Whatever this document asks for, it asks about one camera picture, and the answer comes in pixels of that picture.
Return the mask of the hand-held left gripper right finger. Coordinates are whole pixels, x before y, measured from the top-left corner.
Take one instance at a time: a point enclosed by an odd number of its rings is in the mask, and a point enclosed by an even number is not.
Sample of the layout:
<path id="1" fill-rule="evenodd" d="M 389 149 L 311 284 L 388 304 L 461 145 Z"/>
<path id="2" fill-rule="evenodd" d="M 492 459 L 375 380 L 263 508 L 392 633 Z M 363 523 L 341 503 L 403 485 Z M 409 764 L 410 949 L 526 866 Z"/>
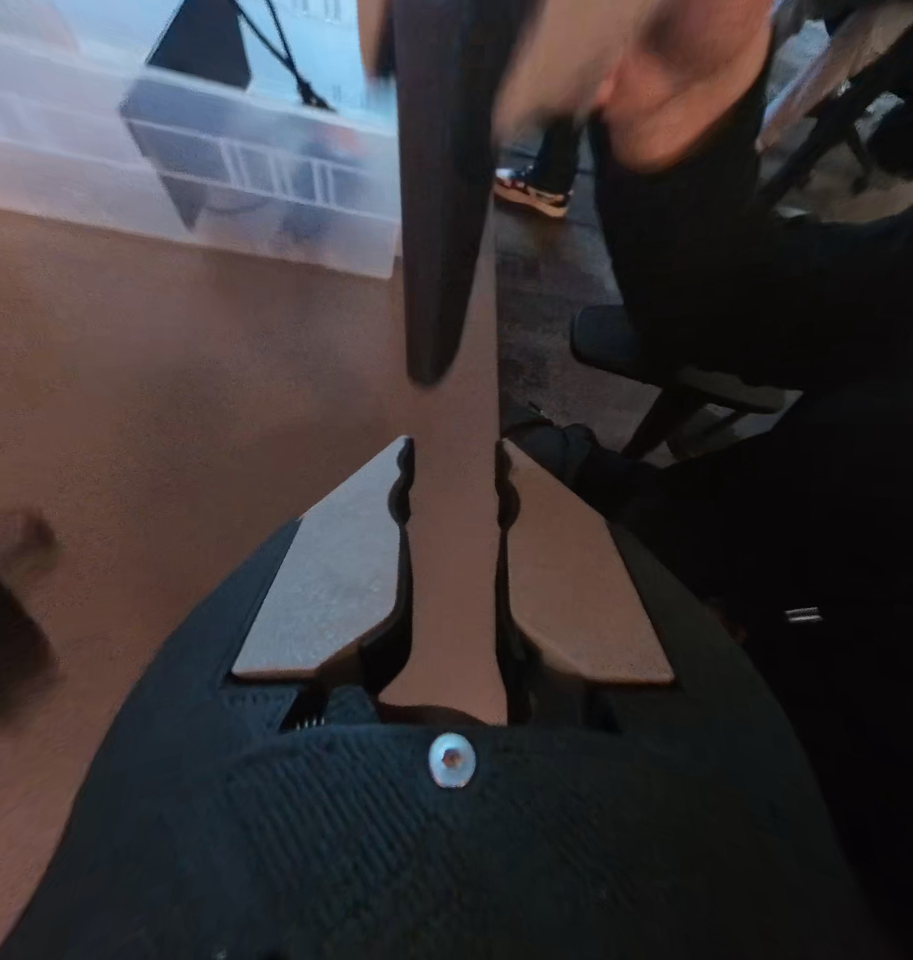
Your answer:
<path id="1" fill-rule="evenodd" d="M 506 532 L 513 624 L 550 670 L 610 687 L 676 681 L 604 517 L 509 440 Z"/>

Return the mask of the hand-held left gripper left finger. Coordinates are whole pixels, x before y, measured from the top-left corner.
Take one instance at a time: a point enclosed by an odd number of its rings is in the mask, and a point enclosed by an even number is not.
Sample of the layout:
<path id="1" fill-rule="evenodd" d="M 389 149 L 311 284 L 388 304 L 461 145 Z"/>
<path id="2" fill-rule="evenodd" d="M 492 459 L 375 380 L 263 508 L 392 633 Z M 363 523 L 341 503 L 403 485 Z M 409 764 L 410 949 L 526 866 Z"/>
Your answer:
<path id="1" fill-rule="evenodd" d="M 399 675 L 412 648 L 414 447 L 394 439 L 300 517 L 234 678 L 376 694 Z"/>

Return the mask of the person's right forearm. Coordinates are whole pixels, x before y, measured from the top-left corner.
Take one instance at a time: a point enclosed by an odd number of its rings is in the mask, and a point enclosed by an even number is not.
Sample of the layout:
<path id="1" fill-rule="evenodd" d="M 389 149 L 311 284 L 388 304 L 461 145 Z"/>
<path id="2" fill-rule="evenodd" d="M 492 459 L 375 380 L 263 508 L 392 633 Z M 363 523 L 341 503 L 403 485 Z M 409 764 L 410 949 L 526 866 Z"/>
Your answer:
<path id="1" fill-rule="evenodd" d="M 596 210 L 629 317 L 668 364 L 768 386 L 913 366 L 913 205 L 866 222 L 757 209 L 766 76 L 662 169 L 620 162 L 592 117 Z"/>

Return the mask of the person's right hand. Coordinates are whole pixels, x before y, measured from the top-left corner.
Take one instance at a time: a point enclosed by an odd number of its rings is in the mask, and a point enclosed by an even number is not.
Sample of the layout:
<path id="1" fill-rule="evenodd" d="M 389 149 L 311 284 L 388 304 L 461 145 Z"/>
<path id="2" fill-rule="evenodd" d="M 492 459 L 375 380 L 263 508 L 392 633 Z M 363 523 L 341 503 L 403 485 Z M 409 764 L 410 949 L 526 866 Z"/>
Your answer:
<path id="1" fill-rule="evenodd" d="M 524 21 L 492 110 L 498 141 L 597 113 L 616 160 L 680 161 L 760 77 L 768 1 L 546 1 Z"/>

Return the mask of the clear plastic bin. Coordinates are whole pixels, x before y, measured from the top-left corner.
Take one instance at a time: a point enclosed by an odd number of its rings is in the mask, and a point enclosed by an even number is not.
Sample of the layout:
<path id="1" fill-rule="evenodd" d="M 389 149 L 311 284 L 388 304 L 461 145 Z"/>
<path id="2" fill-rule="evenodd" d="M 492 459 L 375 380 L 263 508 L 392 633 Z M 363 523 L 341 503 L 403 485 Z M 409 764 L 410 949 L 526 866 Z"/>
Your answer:
<path id="1" fill-rule="evenodd" d="M 388 278 L 359 2 L 0 1 L 0 210 Z"/>

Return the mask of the person's black clothing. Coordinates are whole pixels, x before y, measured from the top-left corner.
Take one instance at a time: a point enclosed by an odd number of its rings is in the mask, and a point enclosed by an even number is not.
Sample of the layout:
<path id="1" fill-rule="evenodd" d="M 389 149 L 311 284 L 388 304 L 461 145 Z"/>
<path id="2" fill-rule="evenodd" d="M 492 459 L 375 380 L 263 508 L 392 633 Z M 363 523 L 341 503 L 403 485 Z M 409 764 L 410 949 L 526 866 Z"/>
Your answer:
<path id="1" fill-rule="evenodd" d="M 913 958 L 913 401 L 805 401 L 657 468 L 510 407 L 510 439 L 743 643 L 794 727 L 878 922 Z"/>

